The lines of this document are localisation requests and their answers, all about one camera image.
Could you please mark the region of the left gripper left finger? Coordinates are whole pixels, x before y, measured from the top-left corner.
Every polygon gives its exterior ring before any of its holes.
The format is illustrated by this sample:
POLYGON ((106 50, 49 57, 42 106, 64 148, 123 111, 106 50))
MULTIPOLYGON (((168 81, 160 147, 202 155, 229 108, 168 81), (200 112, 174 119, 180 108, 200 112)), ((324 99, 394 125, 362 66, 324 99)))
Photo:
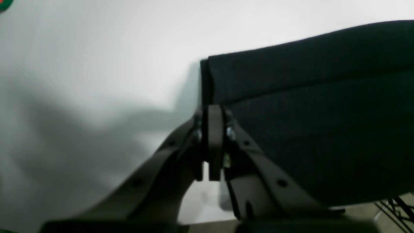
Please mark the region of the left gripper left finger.
POLYGON ((203 179, 205 111, 174 130, 153 156, 104 200, 42 233, 177 233, 185 193, 203 179))

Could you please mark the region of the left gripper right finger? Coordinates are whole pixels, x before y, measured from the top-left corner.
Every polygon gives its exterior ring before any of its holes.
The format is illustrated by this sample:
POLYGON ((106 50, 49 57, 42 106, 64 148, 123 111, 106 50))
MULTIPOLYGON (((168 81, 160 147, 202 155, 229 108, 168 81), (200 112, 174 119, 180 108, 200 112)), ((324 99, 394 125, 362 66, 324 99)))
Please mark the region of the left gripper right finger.
POLYGON ((358 221, 320 204, 273 163, 220 105, 207 107, 209 180, 224 179, 237 233, 377 233, 371 221, 358 221))

